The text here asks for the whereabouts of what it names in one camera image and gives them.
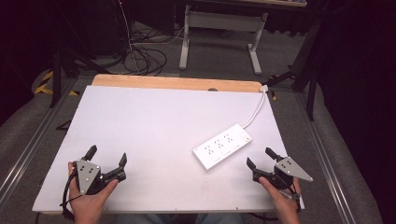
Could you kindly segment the white metal desk frame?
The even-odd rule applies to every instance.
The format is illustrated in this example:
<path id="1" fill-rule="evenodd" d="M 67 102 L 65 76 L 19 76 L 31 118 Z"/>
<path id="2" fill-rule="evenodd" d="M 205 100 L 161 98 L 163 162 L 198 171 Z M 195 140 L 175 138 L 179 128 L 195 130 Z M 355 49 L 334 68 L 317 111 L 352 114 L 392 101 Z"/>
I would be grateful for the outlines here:
<path id="1" fill-rule="evenodd" d="M 240 32 L 254 32 L 254 41 L 247 45 L 247 51 L 251 60 L 254 74 L 259 76 L 262 68 L 257 56 L 257 47 L 260 43 L 264 25 L 267 21 L 267 13 L 262 13 L 260 17 L 250 17 L 241 15 L 229 15 L 209 12 L 197 12 L 191 9 L 190 5 L 184 10 L 184 33 L 181 46 L 179 68 L 187 68 L 189 55 L 189 30 L 193 28 L 223 29 Z"/>

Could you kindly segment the person's left hand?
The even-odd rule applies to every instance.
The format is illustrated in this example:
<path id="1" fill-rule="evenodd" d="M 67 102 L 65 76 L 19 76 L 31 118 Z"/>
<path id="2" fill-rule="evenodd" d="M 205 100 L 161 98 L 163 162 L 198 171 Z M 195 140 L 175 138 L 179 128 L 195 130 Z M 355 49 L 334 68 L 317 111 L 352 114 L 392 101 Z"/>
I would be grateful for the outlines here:
<path id="1" fill-rule="evenodd" d="M 69 197 L 75 224 L 99 224 L 106 200 L 115 190 L 119 181 L 112 180 L 104 189 L 94 195 L 79 195 L 78 184 L 73 177 L 69 186 Z"/>

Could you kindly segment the person's right hand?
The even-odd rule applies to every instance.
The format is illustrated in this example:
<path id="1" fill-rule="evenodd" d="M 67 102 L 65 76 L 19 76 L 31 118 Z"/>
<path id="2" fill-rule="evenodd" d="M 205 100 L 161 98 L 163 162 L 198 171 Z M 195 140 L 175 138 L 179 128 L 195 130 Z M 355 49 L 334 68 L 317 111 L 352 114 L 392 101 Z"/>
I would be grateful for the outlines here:
<path id="1" fill-rule="evenodd" d="M 281 224 L 300 224 L 297 212 L 298 203 L 282 195 L 265 177 L 260 177 L 259 181 L 271 197 L 279 222 Z"/>

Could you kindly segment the white board table cover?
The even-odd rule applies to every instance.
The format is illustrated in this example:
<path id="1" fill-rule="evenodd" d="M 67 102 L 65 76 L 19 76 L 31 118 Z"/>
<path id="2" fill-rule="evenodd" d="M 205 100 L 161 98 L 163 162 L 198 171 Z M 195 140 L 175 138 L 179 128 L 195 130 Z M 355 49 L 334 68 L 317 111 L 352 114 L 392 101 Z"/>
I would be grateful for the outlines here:
<path id="1" fill-rule="evenodd" d="M 192 151 L 235 124 L 252 137 L 205 170 Z M 107 173 L 127 155 L 126 179 L 106 202 L 109 213 L 264 212 L 268 193 L 252 179 L 250 158 L 270 171 L 267 147 L 284 155 L 272 107 L 259 92 L 183 91 L 90 86 L 39 191 L 33 209 L 61 210 L 67 164 L 96 145 L 93 163 Z"/>

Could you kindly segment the yellow black floor tape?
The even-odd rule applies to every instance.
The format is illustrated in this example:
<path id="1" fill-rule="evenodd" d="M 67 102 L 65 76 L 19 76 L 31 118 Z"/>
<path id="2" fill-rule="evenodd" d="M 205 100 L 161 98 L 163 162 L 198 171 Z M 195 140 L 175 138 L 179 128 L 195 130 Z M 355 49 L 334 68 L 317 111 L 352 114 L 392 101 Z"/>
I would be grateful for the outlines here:
<path id="1" fill-rule="evenodd" d="M 43 93 L 43 94 L 52 95 L 53 90 L 48 89 L 48 84 L 52 77 L 53 77 L 53 72 L 51 70 L 49 70 L 48 73 L 42 77 L 38 87 L 35 89 L 35 93 Z"/>

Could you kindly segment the aluminium floor rail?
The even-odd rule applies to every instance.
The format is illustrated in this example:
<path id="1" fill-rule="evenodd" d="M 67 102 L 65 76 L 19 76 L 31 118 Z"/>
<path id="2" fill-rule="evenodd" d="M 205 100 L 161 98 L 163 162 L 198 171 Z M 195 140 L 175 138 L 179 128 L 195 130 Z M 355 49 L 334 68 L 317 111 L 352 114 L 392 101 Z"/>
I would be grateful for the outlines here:
<path id="1" fill-rule="evenodd" d="M 14 189 L 17 187 L 23 173 L 27 169 L 30 161 L 38 150 L 41 142 L 49 129 L 50 123 L 53 121 L 54 117 L 58 113 L 62 103 L 66 99 L 66 96 L 73 89 L 76 83 L 75 79 L 66 80 L 64 86 L 61 88 L 61 95 L 57 103 L 53 107 L 49 107 L 46 111 L 45 116 L 40 121 L 38 127 L 35 129 L 31 139 L 23 149 L 15 163 L 7 171 L 7 177 L 2 182 L 0 186 L 0 210 L 7 204 L 9 197 L 11 196 Z"/>
<path id="2" fill-rule="evenodd" d="M 309 132 L 313 138 L 314 150 L 316 151 L 321 170 L 325 176 L 327 185 L 330 189 L 332 198 L 335 202 L 343 224 L 357 224 L 356 219 L 354 218 L 350 206 L 347 202 L 345 193 L 341 188 L 339 179 L 336 176 L 336 173 L 329 160 L 325 147 L 323 146 L 323 143 L 319 137 L 317 126 L 315 122 L 309 118 L 306 112 L 306 103 L 304 101 L 304 96 L 301 93 L 295 93 L 295 98 L 297 104 L 300 107 L 300 110 L 304 115 L 305 122 L 307 123 Z"/>

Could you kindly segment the white power strip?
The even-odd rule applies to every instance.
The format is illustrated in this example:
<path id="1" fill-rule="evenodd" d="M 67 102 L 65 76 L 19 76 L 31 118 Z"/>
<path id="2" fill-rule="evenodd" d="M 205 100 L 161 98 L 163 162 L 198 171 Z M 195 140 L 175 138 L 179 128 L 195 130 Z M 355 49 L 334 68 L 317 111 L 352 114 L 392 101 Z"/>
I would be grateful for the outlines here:
<path id="1" fill-rule="evenodd" d="M 235 124 L 196 147 L 192 153 L 209 171 L 251 141 L 252 137 L 246 130 L 240 124 Z"/>

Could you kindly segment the black metal stand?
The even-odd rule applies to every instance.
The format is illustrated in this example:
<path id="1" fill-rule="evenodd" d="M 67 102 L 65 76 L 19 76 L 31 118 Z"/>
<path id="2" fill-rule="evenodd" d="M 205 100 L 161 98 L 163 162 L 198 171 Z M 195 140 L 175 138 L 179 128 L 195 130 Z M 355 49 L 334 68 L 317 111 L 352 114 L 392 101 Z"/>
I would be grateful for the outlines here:
<path id="1" fill-rule="evenodd" d="M 305 87 L 308 87 L 305 111 L 311 121 L 314 120 L 313 109 L 318 81 L 318 75 L 316 73 L 316 66 L 318 65 L 316 47 L 318 46 L 317 37 L 321 24 L 322 18 L 316 18 L 308 31 L 294 63 L 290 66 L 290 70 L 278 77 L 270 78 L 266 82 L 266 85 L 273 87 L 287 78 L 295 77 L 294 82 L 291 84 L 291 89 L 294 92 L 302 92 Z"/>
<path id="2" fill-rule="evenodd" d="M 78 54 L 75 50 L 68 48 L 56 49 L 52 56 L 53 94 L 50 107 L 55 107 L 61 100 L 62 73 L 65 73 L 68 78 L 77 78 L 79 76 L 77 61 L 87 65 L 99 74 L 108 74 L 105 68 Z"/>

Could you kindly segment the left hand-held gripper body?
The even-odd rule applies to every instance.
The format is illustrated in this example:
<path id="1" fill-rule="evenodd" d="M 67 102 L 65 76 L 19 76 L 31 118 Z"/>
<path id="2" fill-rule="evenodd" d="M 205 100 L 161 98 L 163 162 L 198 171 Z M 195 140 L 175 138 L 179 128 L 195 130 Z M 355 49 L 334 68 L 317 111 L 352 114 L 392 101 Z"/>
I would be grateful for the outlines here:
<path id="1" fill-rule="evenodd" d="M 120 167 L 103 174 L 101 167 L 90 161 L 79 159 L 76 162 L 78 187 L 82 195 L 94 195 L 104 189 L 112 180 L 126 179 L 124 168 Z"/>

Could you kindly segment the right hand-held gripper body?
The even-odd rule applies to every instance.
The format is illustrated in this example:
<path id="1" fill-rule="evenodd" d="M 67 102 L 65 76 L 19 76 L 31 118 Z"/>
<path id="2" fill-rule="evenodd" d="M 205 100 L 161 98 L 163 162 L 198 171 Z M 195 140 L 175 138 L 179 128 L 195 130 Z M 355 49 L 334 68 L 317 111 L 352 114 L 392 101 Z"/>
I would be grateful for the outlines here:
<path id="1" fill-rule="evenodd" d="M 291 157 L 277 159 L 273 172 L 265 172 L 252 164 L 252 179 L 258 182 L 260 177 L 266 178 L 276 189 L 290 188 L 294 177 L 313 181 L 313 177 Z"/>

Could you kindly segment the wooden table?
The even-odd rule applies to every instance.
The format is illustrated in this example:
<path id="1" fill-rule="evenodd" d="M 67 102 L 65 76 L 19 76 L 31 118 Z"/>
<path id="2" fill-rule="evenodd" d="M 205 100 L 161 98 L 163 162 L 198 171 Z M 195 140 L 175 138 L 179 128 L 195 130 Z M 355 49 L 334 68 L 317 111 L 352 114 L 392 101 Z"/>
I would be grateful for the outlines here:
<path id="1" fill-rule="evenodd" d="M 240 91 L 259 92 L 262 84 L 257 81 L 204 79 L 187 77 L 147 77 L 99 74 L 92 81 L 93 86 L 177 89 L 197 91 Z"/>

